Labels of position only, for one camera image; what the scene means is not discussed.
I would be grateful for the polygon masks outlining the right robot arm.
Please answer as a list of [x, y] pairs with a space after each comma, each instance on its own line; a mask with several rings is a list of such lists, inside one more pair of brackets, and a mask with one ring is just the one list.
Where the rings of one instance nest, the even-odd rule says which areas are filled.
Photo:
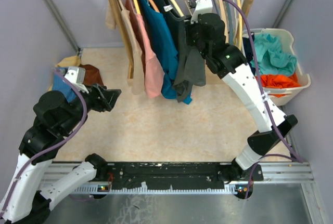
[[275, 147], [297, 124], [294, 115], [286, 115], [263, 92], [245, 56], [223, 35], [225, 24], [214, 13], [200, 14], [187, 26], [189, 43], [195, 46], [216, 74], [238, 96], [252, 116], [257, 130], [247, 139], [247, 145], [233, 160], [233, 176], [245, 180], [251, 166]]

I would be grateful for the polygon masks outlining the dark grey t-shirt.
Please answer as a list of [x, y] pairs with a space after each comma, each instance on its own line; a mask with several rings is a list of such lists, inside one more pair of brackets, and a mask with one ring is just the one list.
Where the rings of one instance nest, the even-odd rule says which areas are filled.
[[194, 46], [186, 42], [186, 23], [189, 22], [190, 16], [181, 16], [170, 0], [153, 1], [164, 16], [178, 51], [178, 68], [173, 82], [177, 101], [190, 104], [193, 86], [206, 84], [204, 59]]

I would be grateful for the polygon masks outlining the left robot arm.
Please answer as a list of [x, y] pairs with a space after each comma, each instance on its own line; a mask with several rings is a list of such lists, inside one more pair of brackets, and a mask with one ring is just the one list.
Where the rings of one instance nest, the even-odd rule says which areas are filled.
[[63, 146], [61, 142], [87, 120], [84, 110], [110, 112], [120, 94], [119, 89], [94, 84], [71, 102], [56, 90], [40, 97], [33, 107], [36, 118], [19, 146], [15, 174], [1, 201], [1, 218], [6, 223], [43, 223], [55, 206], [79, 186], [107, 177], [106, 160], [93, 153], [66, 176], [39, 189], [44, 173], [58, 153], [58, 149], [47, 149]]

